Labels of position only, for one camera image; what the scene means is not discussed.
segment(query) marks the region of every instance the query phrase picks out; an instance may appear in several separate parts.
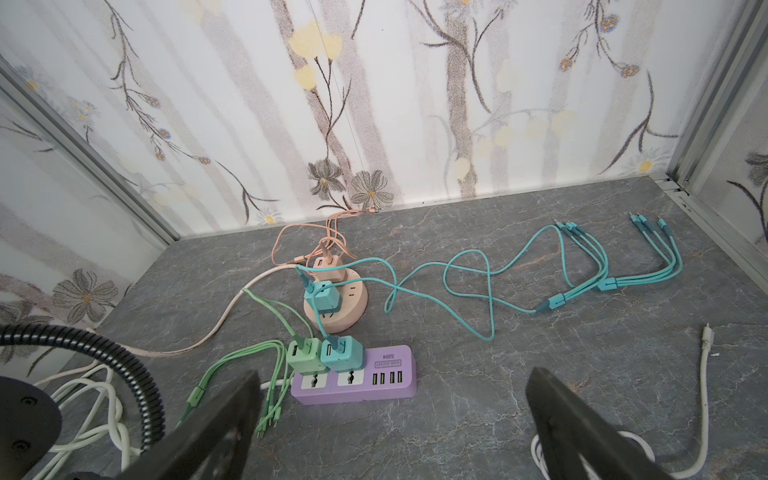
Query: power strip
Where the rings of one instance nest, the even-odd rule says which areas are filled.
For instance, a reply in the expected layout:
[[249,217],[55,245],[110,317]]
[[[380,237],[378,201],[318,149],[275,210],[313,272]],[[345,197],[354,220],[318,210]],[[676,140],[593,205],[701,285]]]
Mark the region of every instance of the power strip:
[[366,349],[361,369],[305,376],[297,373],[290,392],[304,405],[407,399],[416,394],[416,361],[406,345]]

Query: peach round power socket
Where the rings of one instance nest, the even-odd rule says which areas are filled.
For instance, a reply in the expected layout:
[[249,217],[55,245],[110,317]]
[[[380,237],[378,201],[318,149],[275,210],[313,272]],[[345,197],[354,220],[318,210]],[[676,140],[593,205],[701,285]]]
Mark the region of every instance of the peach round power socket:
[[[346,279],[354,280],[355,278],[360,278],[360,275],[351,268],[346,269]],[[362,282],[347,283],[338,289],[341,295],[341,310],[320,314],[320,321],[323,322],[323,328],[328,333],[338,333],[350,328],[360,319],[368,305],[368,290]],[[315,328],[319,329],[315,312],[306,300],[304,300],[304,313]]]

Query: wall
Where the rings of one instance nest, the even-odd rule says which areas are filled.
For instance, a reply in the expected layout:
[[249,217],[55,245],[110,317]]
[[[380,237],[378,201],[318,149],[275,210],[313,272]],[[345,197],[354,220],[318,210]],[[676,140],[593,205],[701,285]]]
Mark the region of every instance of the wall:
[[[0,326],[96,328],[108,321],[164,244],[2,92],[0,158]],[[0,347],[0,376],[34,382],[70,356],[60,349]]]
[[692,187],[768,259],[768,58],[753,68],[754,78],[745,82]]
[[742,6],[24,0],[0,54],[190,235],[663,170]]

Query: charging cable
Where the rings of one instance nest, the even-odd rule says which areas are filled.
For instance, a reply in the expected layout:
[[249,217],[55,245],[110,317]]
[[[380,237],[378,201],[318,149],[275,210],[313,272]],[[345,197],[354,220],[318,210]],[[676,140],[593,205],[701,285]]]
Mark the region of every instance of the charging cable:
[[[696,457],[696,461],[691,467],[686,468],[681,472],[671,472],[669,475],[672,478],[689,478],[696,475],[702,467],[704,467],[704,463],[707,460],[707,450],[710,443],[710,410],[709,401],[707,399],[707,360],[710,358],[710,350],[713,342],[714,331],[710,328],[710,324],[708,323],[701,334],[701,360],[699,362],[699,387],[701,396],[701,443],[699,445],[699,455]],[[645,456],[647,456],[649,460],[652,462],[656,461],[653,449],[648,445],[648,442],[643,440],[640,436],[635,435],[632,432],[624,431],[619,431],[619,435],[634,440],[643,449]],[[541,440],[538,435],[534,436],[533,440],[531,440],[531,457],[544,478],[550,480],[547,464],[544,461],[544,452],[541,448]],[[582,462],[589,479],[600,480],[598,474],[595,473],[592,467],[586,463],[584,459],[582,459]]]
[[[110,440],[114,446],[121,452],[121,470],[124,471],[128,467],[132,455],[141,454],[140,449],[131,447],[128,429],[125,424],[120,422],[123,415],[123,404],[111,384],[114,372],[106,365],[98,362],[94,363],[89,365],[93,366],[93,368],[88,369],[82,377],[66,382],[51,395],[53,400],[59,403],[59,409],[63,411],[64,408],[72,403],[77,397],[91,390],[98,391],[98,397],[91,407],[91,411],[85,417],[78,433],[74,436],[71,442],[57,444],[51,447],[49,451],[56,455],[40,472],[38,472],[37,475],[35,475],[35,477],[33,477],[32,480],[51,480],[56,476],[59,470],[61,470],[61,467],[64,466],[64,463],[66,463],[73,452],[96,442],[107,434],[109,434]],[[97,382],[89,378],[100,370],[107,371],[106,378],[103,382]],[[67,372],[59,373],[55,377],[61,378],[62,376],[71,375],[74,372],[80,373],[83,372],[83,369],[69,370]],[[37,384],[48,382],[51,379],[53,378],[48,377]],[[91,423],[94,421],[94,417],[98,413],[105,397],[108,398],[107,423],[91,428]]]

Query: white cable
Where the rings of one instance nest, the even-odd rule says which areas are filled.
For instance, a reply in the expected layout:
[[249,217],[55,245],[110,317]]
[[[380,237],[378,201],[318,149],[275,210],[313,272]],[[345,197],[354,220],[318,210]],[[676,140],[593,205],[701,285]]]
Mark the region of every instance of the white cable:
[[[707,400],[707,360],[710,358],[710,349],[712,348],[713,342],[714,332],[708,323],[707,326],[704,327],[704,331],[701,335],[701,361],[699,364],[699,385],[701,388],[701,445],[699,446],[699,456],[689,468],[686,468],[682,472],[671,472],[669,475],[672,478],[689,478],[696,475],[707,460],[707,450],[709,448],[710,440],[710,410],[709,402]],[[645,456],[652,462],[655,462],[654,451],[651,449],[650,445],[648,445],[648,442],[632,432],[619,431],[619,435],[634,440],[643,449]],[[531,440],[531,457],[544,478],[550,480],[547,464],[544,461],[544,452],[541,448],[541,442],[539,441],[538,435]],[[598,474],[584,461],[583,458],[581,461],[584,463],[584,469],[586,470],[589,479],[600,480]]]
[[[251,288],[251,286],[253,284],[255,284],[259,280],[263,279],[264,277],[266,277],[268,275],[271,275],[272,273],[278,272],[280,270],[287,270],[289,268],[296,268],[296,265],[292,264],[292,263],[288,263],[288,264],[285,264],[285,265],[278,265],[278,266],[275,266],[273,268],[270,268],[266,272],[261,273],[260,275],[258,275],[255,278],[253,278],[250,282],[246,283],[243,288],[249,289],[249,288]],[[243,289],[238,290],[237,294],[232,299],[232,301],[227,306],[227,308],[224,310],[224,313],[222,313],[221,318],[219,318],[219,321],[216,323],[216,325],[214,325],[213,329],[210,332],[208,332],[208,334],[206,336],[204,336],[202,339],[198,340],[193,345],[190,345],[190,346],[188,346],[186,348],[183,348],[183,349],[180,349],[180,350],[172,350],[170,352],[153,352],[151,350],[142,350],[142,349],[138,349],[138,348],[136,348],[134,346],[128,346],[128,345],[123,345],[123,347],[127,351],[133,353],[134,355],[146,356],[146,357],[154,357],[154,358],[167,358],[167,357],[172,357],[172,356],[180,355],[181,353],[189,352],[190,350],[195,349],[195,348],[197,348],[200,345],[203,345],[206,341],[208,341],[208,339],[210,339],[212,336],[216,335],[216,332],[218,332],[219,329],[221,328],[221,326],[223,325],[224,320],[227,319],[227,315],[230,314],[230,311],[232,310],[232,307],[235,305],[235,303],[240,299],[240,297],[242,295],[243,295]]]
[[[102,369],[107,371],[105,381],[97,382],[88,378]],[[113,376],[114,373],[111,369],[106,365],[97,363],[97,366],[89,369],[82,377],[66,382],[51,395],[54,401],[61,402],[58,407],[60,410],[63,410],[64,407],[85,392],[90,390],[97,390],[99,392],[94,405],[91,407],[91,411],[86,416],[85,421],[75,437],[69,443],[53,445],[51,447],[49,451],[56,453],[56,455],[40,472],[38,472],[37,475],[35,475],[33,480],[52,480],[59,470],[61,470],[61,467],[64,466],[64,463],[69,459],[72,452],[96,442],[107,434],[109,434],[112,443],[121,451],[121,470],[125,470],[128,467],[131,455],[139,455],[141,453],[140,449],[131,447],[128,429],[125,424],[120,422],[123,415],[123,404],[117,397],[114,387],[111,384]],[[82,388],[69,396],[69,394],[79,386],[82,386]],[[108,423],[89,429],[104,397],[108,397],[109,400]]]
[[[275,380],[275,386],[281,386],[282,384],[284,384],[283,379]],[[261,384],[260,389],[261,390],[266,390],[266,389],[268,389],[270,387],[270,385],[272,385],[272,382],[264,382],[264,383]]]
[[45,377],[43,380],[35,382],[32,385],[40,386],[43,383],[48,383],[48,382],[50,382],[52,380],[60,379],[61,377],[64,377],[64,376],[70,376],[70,375],[74,375],[76,373],[87,372],[88,370],[94,368],[96,365],[98,365],[98,360],[94,360],[93,362],[91,362],[90,365],[82,366],[82,367],[79,367],[77,369],[67,370],[65,372],[59,372],[56,375],[51,375],[49,377]]

